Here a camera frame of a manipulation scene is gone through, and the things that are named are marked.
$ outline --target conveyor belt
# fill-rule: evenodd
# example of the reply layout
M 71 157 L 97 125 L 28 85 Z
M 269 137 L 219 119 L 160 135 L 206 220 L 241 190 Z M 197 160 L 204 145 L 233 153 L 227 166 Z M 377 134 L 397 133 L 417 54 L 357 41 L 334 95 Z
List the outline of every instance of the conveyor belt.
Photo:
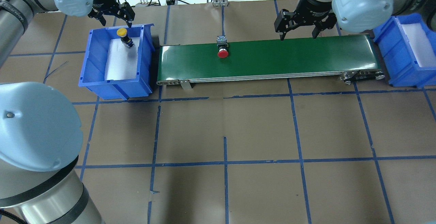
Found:
M 217 56 L 216 44 L 161 47 L 157 84 L 326 76 L 380 69 L 368 35 L 229 45 L 230 55 L 223 59 Z

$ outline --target red push button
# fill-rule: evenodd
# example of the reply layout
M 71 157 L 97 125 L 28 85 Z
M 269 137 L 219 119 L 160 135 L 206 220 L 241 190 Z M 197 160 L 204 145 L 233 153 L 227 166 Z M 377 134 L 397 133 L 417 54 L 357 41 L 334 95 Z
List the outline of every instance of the red push button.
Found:
M 225 49 L 221 49 L 221 50 L 218 52 L 218 56 L 219 56 L 220 58 L 226 58 L 226 57 L 229 56 L 229 52 L 228 52 L 227 50 L 225 50 Z

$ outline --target robotic arm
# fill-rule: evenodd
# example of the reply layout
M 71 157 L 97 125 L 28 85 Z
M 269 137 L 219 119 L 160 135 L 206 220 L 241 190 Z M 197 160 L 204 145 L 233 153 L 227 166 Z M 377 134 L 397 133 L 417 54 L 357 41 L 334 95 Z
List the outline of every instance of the robotic arm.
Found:
M 103 15 L 116 16 L 131 27 L 135 19 L 132 7 L 116 0 L 0 0 L 0 67 L 26 31 L 36 13 L 60 10 L 67 15 L 89 16 L 103 25 Z
M 389 16 L 420 13 L 428 27 L 436 31 L 436 0 L 299 0 L 293 12 L 280 11 L 274 28 L 284 40 L 286 33 L 300 26 L 315 28 L 312 37 L 338 25 L 352 33 L 373 29 Z

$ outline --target blue plastic bin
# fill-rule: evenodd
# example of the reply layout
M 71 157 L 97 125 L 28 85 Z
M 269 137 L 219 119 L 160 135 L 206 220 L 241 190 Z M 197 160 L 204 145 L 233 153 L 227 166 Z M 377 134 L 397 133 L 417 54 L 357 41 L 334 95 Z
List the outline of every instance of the blue plastic bin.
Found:
M 129 37 L 139 37 L 137 75 L 134 79 L 105 80 L 106 62 L 111 39 L 119 39 L 116 31 L 120 27 L 106 27 L 89 32 L 88 44 L 80 73 L 79 86 L 87 87 L 103 99 L 148 96 L 152 90 L 149 84 L 151 53 L 151 26 L 133 25 L 127 29 Z
M 393 86 L 436 85 L 436 66 L 420 67 L 410 47 L 402 24 L 421 23 L 436 54 L 436 33 L 431 31 L 419 14 L 391 17 L 383 25 L 374 29 L 374 41 L 380 47 Z

